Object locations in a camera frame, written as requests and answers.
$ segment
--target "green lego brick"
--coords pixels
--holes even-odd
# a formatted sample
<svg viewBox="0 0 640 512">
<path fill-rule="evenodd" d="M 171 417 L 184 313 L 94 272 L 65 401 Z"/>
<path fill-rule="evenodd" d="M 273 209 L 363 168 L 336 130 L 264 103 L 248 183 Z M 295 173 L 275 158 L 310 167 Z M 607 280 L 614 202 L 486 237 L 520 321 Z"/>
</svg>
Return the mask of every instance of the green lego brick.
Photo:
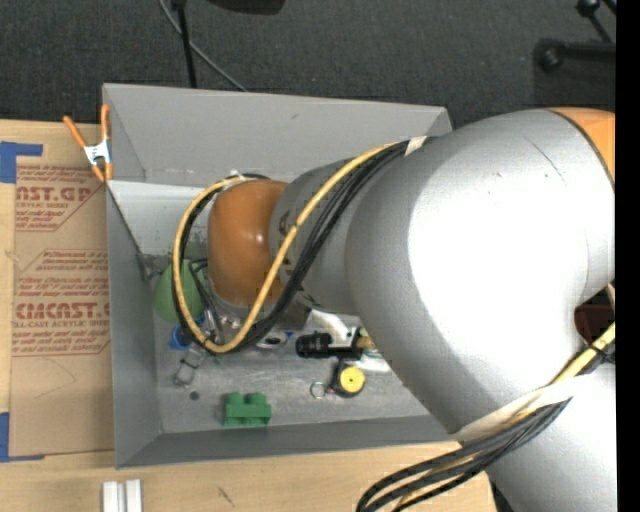
<svg viewBox="0 0 640 512">
<path fill-rule="evenodd" d="M 262 393 L 252 393 L 243 397 L 240 393 L 230 393 L 225 398 L 224 426 L 267 425 L 271 419 L 271 405 Z"/>
</svg>

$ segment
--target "cable bundle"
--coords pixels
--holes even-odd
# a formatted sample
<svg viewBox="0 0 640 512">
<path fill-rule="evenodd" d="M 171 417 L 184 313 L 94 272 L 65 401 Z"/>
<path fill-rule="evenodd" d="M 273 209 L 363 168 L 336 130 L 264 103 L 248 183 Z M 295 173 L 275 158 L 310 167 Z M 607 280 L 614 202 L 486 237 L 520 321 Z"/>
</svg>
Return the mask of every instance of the cable bundle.
<svg viewBox="0 0 640 512">
<path fill-rule="evenodd" d="M 180 221 L 172 255 L 172 290 L 176 303 L 176 312 L 185 332 L 188 333 L 195 342 L 199 343 L 213 354 L 229 352 L 241 345 L 255 343 L 264 337 L 273 328 L 282 313 L 295 297 L 295 294 L 299 291 L 302 281 L 309 271 L 311 264 L 320 252 L 324 242 L 328 238 L 344 210 L 377 172 L 383 169 L 390 161 L 404 154 L 407 146 L 408 141 L 404 141 L 380 146 L 363 153 L 359 157 L 354 158 L 342 166 L 329 178 L 329 180 L 327 180 L 327 182 L 324 183 L 320 190 L 306 204 L 302 212 L 296 218 L 295 223 L 289 229 L 276 257 L 274 258 L 274 262 L 267 274 L 256 302 L 253 304 L 249 315 L 240 328 L 240 331 L 231 341 L 223 344 L 221 344 L 219 339 L 214 340 L 213 338 L 206 336 L 189 314 L 189 310 L 184 299 L 181 275 L 176 269 L 182 268 L 182 259 L 187 240 L 189 239 L 189 233 L 200 212 L 202 212 L 209 201 L 214 199 L 219 192 L 229 186 L 246 181 L 247 178 L 242 176 L 228 178 L 215 183 L 200 193 L 200 195 L 198 195 L 198 197 L 196 197 L 196 199 L 194 199 L 194 201 L 189 205 Z M 335 193 L 328 200 L 323 200 L 332 191 L 335 191 Z M 287 281 L 287 285 L 285 286 L 280 298 L 274 305 L 271 313 L 266 318 L 254 324 L 254 321 L 264 304 L 264 299 L 277 276 L 277 272 L 282 265 L 284 258 L 286 257 L 289 247 L 293 243 L 293 240 L 298 234 L 301 226 L 319 204 L 322 204 L 324 209 L 321 211 L 309 237 L 307 238 L 302 253 L 298 258 L 297 264 Z M 203 300 L 205 300 L 205 304 L 212 310 L 215 318 L 215 307 L 213 307 L 212 301 L 207 301 L 205 298 L 203 298 Z"/>
<path fill-rule="evenodd" d="M 615 322 L 605 333 L 581 352 L 554 380 L 552 384 L 591 373 L 608 359 L 608 349 L 615 342 Z M 383 478 L 372 485 L 360 498 L 356 512 L 375 512 L 399 500 L 393 512 L 429 500 L 484 471 L 507 453 L 517 450 L 544 431 L 569 404 L 571 398 L 533 411 L 516 415 L 511 424 L 478 441 L 465 443 L 461 448 Z M 408 483 L 403 480 L 417 477 Z M 420 493 L 427 486 L 436 488 Z"/>
</svg>

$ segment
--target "yellow round object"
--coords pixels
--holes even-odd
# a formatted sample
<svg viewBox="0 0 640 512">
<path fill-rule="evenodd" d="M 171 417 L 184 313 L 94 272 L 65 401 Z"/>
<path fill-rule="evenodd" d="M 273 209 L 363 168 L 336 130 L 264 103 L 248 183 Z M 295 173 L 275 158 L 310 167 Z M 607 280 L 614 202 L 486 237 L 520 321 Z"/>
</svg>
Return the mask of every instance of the yellow round object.
<svg viewBox="0 0 640 512">
<path fill-rule="evenodd" d="M 355 394 L 364 387 L 365 376 L 360 368 L 348 366 L 340 373 L 340 386 L 347 393 Z"/>
</svg>

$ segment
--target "cardboard sheet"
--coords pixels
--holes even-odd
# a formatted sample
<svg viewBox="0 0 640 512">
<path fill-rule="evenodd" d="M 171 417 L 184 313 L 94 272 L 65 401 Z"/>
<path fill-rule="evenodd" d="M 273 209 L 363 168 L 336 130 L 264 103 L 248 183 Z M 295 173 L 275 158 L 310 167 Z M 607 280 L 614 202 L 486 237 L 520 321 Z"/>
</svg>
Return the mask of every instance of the cardboard sheet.
<svg viewBox="0 0 640 512">
<path fill-rule="evenodd" d="M 105 187 L 62 123 L 3 121 L 0 140 L 43 145 L 17 160 L 9 454 L 112 448 Z"/>
</svg>

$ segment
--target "black cord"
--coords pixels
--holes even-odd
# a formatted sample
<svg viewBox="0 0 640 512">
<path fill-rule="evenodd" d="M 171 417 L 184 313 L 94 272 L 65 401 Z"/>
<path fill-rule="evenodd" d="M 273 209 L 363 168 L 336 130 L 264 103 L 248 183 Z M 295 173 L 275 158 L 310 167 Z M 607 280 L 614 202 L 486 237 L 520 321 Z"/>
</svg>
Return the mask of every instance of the black cord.
<svg viewBox="0 0 640 512">
<path fill-rule="evenodd" d="M 209 339 L 213 343 L 221 345 L 224 342 L 222 338 L 222 321 L 220 320 L 220 315 L 218 315 L 218 310 L 216 309 L 213 297 L 206 287 L 200 282 L 198 276 L 198 273 L 208 266 L 209 263 L 206 259 L 204 259 L 204 261 L 193 260 L 189 262 L 189 270 L 191 271 L 191 275 L 196 283 L 198 295 L 200 295 L 200 299 L 204 302 L 206 309 L 211 312 L 211 316 L 213 317 L 213 336 L 210 336 Z"/>
<path fill-rule="evenodd" d="M 176 20 L 173 19 L 173 16 L 171 16 L 171 11 L 169 10 L 169 8 L 167 7 L 167 5 L 165 4 L 165 0 L 158 0 L 158 4 L 160 4 L 160 8 L 162 9 L 162 12 L 164 13 L 164 15 L 166 16 L 167 20 L 169 20 L 169 23 L 171 23 L 171 26 L 176 30 L 176 32 L 178 32 L 178 34 L 182 35 L 182 31 L 180 30 L 180 26 L 178 25 L 178 23 L 176 23 Z M 230 84 L 232 84 L 236 89 L 242 91 L 242 92 L 249 92 L 247 90 L 246 87 L 244 87 L 241 83 L 239 83 L 237 80 L 235 80 L 232 76 L 230 76 L 224 69 L 222 69 L 220 66 L 218 66 L 215 62 L 213 62 L 201 49 L 200 47 L 196 46 L 193 41 L 191 41 L 189 43 L 189 47 L 193 49 L 194 52 L 196 52 L 196 55 L 198 57 L 200 57 L 203 62 L 209 66 L 211 69 L 213 69 L 216 73 L 218 73 L 219 75 L 221 75 L 225 80 L 227 80 Z"/>
<path fill-rule="evenodd" d="M 187 60 L 187 71 L 189 73 L 189 85 L 192 89 L 197 89 L 198 81 L 196 79 L 196 68 L 193 65 L 193 54 L 191 53 L 187 16 L 184 12 L 185 4 L 186 0 L 172 0 L 171 2 L 172 8 L 178 13 L 178 23 L 180 24 L 180 32 L 182 33 L 182 46 L 184 48 L 184 56 Z"/>
<path fill-rule="evenodd" d="M 214 190 L 213 192 L 210 192 L 209 194 L 204 196 L 200 200 L 200 202 L 195 205 L 195 207 L 193 208 L 193 211 L 190 213 L 189 217 L 187 217 L 187 220 L 185 222 L 184 231 L 182 232 L 182 237 L 180 239 L 180 243 L 179 243 L 179 246 L 178 246 L 178 262 L 180 263 L 180 266 L 182 266 L 182 262 L 183 262 L 183 259 L 184 259 L 184 250 L 185 250 L 185 248 L 187 246 L 187 242 L 189 241 L 189 235 L 191 234 L 191 228 L 193 227 L 193 223 L 195 222 L 195 220 L 198 217 L 198 215 L 200 215 L 202 210 L 204 210 L 204 208 L 207 205 L 207 203 L 209 201 L 211 201 L 211 199 L 217 193 L 218 193 L 218 190 Z M 175 308 L 175 311 L 176 311 L 176 315 L 178 317 L 178 321 L 180 322 L 180 326 L 182 327 L 182 330 L 191 339 L 197 340 L 198 337 L 196 336 L 196 333 L 191 330 L 191 327 L 187 323 L 187 319 L 185 318 L 184 314 L 182 313 L 182 310 L 178 307 L 178 297 L 177 297 L 175 282 L 174 282 L 173 279 L 171 279 L 171 295 L 173 297 L 174 308 Z"/>
<path fill-rule="evenodd" d="M 364 162 L 359 169 L 348 175 L 343 183 L 337 187 L 336 192 L 328 198 L 327 205 L 315 221 L 307 237 L 305 246 L 296 262 L 296 266 L 289 276 L 278 301 L 266 318 L 254 324 L 253 328 L 245 337 L 245 340 L 243 340 L 243 343 L 255 343 L 273 328 L 292 302 L 296 293 L 300 290 L 302 281 L 309 271 L 311 264 L 320 252 L 320 249 L 344 210 L 353 201 L 362 187 L 364 187 L 378 171 L 405 152 L 407 144 L 408 142 L 400 142 L 381 151 L 375 157 Z M 322 233 L 318 234 L 323 226 L 324 229 Z"/>
<path fill-rule="evenodd" d="M 614 16 L 618 15 L 618 2 L 616 0 L 603 0 Z"/>
<path fill-rule="evenodd" d="M 606 358 L 607 354 L 604 351 L 599 351 L 596 357 L 585 368 L 583 368 L 578 373 L 578 375 L 586 375 L 593 372 L 603 361 L 606 361 Z M 435 496 L 438 496 L 439 494 L 442 494 L 443 492 L 456 487 L 457 485 L 460 485 L 461 483 L 469 480 L 470 478 L 473 478 L 475 475 L 481 473 L 482 471 L 485 471 L 491 464 L 493 464 L 495 461 L 497 461 L 507 453 L 517 450 L 524 444 L 537 437 L 549 425 L 551 425 L 551 423 L 555 421 L 555 419 L 562 413 L 562 411 L 570 402 L 571 399 L 568 399 L 564 402 L 542 407 L 538 411 L 536 411 L 535 414 L 527 416 L 518 423 L 507 427 L 506 429 L 494 434 L 493 436 L 482 439 L 478 442 L 469 443 L 458 450 L 441 455 L 440 457 L 436 457 L 435 459 L 415 464 L 404 470 L 396 471 L 392 475 L 381 479 L 379 482 L 371 486 L 360 498 L 360 501 L 358 502 L 358 505 L 356 507 L 356 511 L 375 512 L 391 501 L 401 498 L 402 496 L 410 492 L 419 490 L 428 485 L 433 485 L 439 481 L 455 477 L 453 481 L 443 484 L 428 493 L 425 493 L 421 496 L 418 496 L 417 498 L 414 498 L 413 500 L 408 501 L 407 503 L 403 503 L 394 510 L 394 512 L 399 512 L 400 510 L 404 510 L 411 505 L 415 505 L 416 503 L 431 499 Z M 442 471 L 436 474 L 427 474 L 422 478 L 415 479 L 408 484 L 397 487 L 393 491 L 390 491 L 382 495 L 375 501 L 371 502 L 372 498 L 375 495 L 379 494 L 385 488 L 388 488 L 401 480 L 416 476 L 419 473 L 434 469 L 443 464 L 449 464 L 456 460 L 462 460 L 463 458 L 474 453 L 483 452 L 484 455 L 477 460 L 458 465 L 454 468 L 451 468 L 450 470 Z"/>
</svg>

